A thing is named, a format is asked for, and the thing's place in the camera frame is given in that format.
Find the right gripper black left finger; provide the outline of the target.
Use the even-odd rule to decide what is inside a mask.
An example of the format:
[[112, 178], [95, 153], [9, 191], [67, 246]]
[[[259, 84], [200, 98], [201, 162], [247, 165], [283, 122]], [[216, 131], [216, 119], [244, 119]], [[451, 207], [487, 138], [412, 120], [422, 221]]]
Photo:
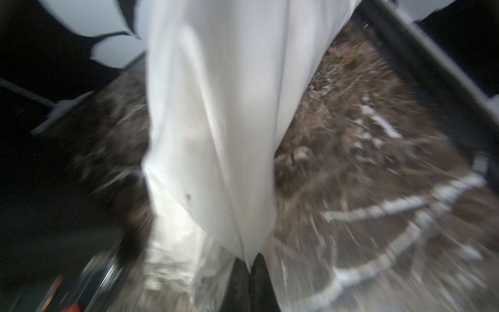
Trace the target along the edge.
[[249, 312], [249, 272], [246, 264], [240, 259], [234, 261], [229, 282], [219, 312]]

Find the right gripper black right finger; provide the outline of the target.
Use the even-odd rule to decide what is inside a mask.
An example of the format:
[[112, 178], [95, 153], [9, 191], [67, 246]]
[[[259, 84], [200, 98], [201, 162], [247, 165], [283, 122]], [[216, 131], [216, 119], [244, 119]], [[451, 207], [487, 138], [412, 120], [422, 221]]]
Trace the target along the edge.
[[262, 254], [253, 262], [249, 280], [250, 311], [281, 312]]

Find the white cloth bag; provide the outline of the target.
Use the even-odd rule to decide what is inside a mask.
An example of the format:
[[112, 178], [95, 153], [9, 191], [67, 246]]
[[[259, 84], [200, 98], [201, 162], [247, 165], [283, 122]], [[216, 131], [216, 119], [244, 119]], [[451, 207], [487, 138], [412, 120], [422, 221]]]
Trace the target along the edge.
[[147, 53], [153, 287], [219, 311], [271, 243], [274, 154], [357, 1], [155, 1]]

